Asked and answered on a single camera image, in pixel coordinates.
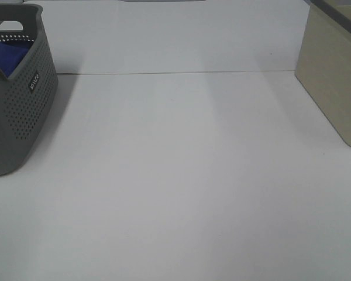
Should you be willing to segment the beige storage box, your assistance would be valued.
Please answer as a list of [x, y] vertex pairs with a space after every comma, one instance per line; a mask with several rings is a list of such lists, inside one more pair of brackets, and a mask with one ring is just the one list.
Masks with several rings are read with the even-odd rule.
[[351, 147], [351, 1], [311, 1], [295, 76]]

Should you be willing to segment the grey perforated plastic basket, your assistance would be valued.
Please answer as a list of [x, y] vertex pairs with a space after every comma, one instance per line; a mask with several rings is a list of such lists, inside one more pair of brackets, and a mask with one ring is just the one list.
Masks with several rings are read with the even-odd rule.
[[39, 5], [0, 4], [0, 22], [17, 21], [22, 25], [21, 30], [0, 30], [0, 42], [32, 42], [9, 77], [0, 70], [0, 176], [13, 172], [25, 161], [57, 90], [42, 11]]

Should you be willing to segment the blue microfibre towel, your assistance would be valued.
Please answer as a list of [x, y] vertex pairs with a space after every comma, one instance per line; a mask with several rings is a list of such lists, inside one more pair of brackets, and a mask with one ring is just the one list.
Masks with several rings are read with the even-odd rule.
[[9, 77], [31, 46], [32, 42], [26, 41], [0, 42], [0, 70]]

